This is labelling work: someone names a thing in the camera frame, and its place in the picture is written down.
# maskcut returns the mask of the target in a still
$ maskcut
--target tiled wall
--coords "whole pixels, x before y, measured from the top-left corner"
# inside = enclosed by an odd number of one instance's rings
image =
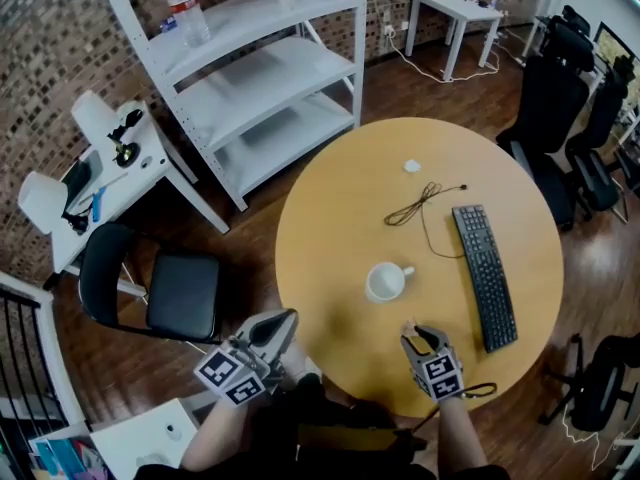
[[[201,0],[204,7],[223,0]],[[133,0],[149,33],[167,16],[165,0]],[[399,30],[409,0],[378,0]],[[528,20],[536,0],[502,0]],[[352,55],[351,13],[319,18],[326,43]],[[419,41],[444,34],[444,20],[424,12]],[[399,34],[397,44],[404,38]],[[367,58],[388,51],[369,0]],[[143,98],[161,121],[170,114],[122,33],[107,0],[0,0],[0,269],[41,282],[52,271],[48,237],[17,209],[16,194],[31,170],[60,176],[86,147],[69,109],[93,89],[114,107]]]

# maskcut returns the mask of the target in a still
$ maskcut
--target white shelf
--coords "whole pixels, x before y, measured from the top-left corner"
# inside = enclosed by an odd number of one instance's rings
[[[317,93],[263,121],[216,156],[231,182],[245,195],[353,122],[349,112]]]
[[[287,37],[196,82],[179,94],[179,104],[215,151],[355,69],[355,64],[323,46]]]
[[[288,9],[278,0],[228,0],[204,11],[211,40],[197,48],[184,45],[177,28],[151,39],[154,61],[163,77],[176,84],[210,62],[246,44],[306,20],[355,8],[358,0],[294,0]]]

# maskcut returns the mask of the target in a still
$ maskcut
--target person's arm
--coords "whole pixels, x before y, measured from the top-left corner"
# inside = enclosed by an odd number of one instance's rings
[[[438,470],[441,478],[487,465],[464,402],[457,396],[440,402]]]
[[[238,453],[246,444],[250,416],[262,397],[241,407],[234,407],[220,399],[189,443],[180,467],[199,472],[209,469]]]

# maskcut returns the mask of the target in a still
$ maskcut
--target white wall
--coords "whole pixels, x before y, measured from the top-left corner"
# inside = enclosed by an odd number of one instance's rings
[[[640,56],[640,7],[629,0],[556,0],[550,14],[559,14],[564,5],[571,5],[591,25],[591,37],[600,22],[613,30],[631,50]]]

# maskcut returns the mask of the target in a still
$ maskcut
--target dark brown floor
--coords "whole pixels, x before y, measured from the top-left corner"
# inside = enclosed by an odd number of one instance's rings
[[[513,51],[521,45],[509,42]],[[455,75],[474,72],[480,37],[465,41]],[[470,128],[488,139],[504,129],[518,108],[522,71],[501,53],[501,71],[494,76],[440,85],[419,76],[400,59],[366,71],[363,121],[400,116],[434,117]],[[446,60],[442,46],[414,55],[424,67],[440,68]],[[279,307],[274,275],[274,244],[278,219],[296,177],[313,157],[307,155],[259,187],[249,198],[249,210],[235,211],[211,176],[203,171],[198,190],[231,225],[221,236],[167,183],[134,206],[123,220],[138,229],[154,231],[176,243],[210,251],[239,266],[239,314]],[[488,173],[499,176],[500,173]],[[640,331],[640,234],[634,222],[639,205],[629,198],[632,221],[623,226],[611,214],[578,222],[562,237],[565,289],[560,316],[547,348],[536,365],[509,392],[472,414],[490,460],[505,466],[515,479],[607,478],[618,452],[590,473],[595,443],[572,444],[561,421],[549,427],[536,419],[560,395],[558,386],[542,382],[543,361],[566,363],[568,338],[580,332],[587,357],[604,336]],[[149,264],[150,251],[140,259]],[[127,306],[123,315],[141,310]],[[131,335],[101,327],[84,315],[76,296],[76,279],[65,276],[57,289],[57,325],[64,357],[76,391],[92,422],[108,422],[139,414],[176,396],[200,391],[191,370],[199,353],[185,344]],[[603,436],[599,459],[610,438],[628,423],[615,421]],[[427,428],[434,435],[436,422]]]

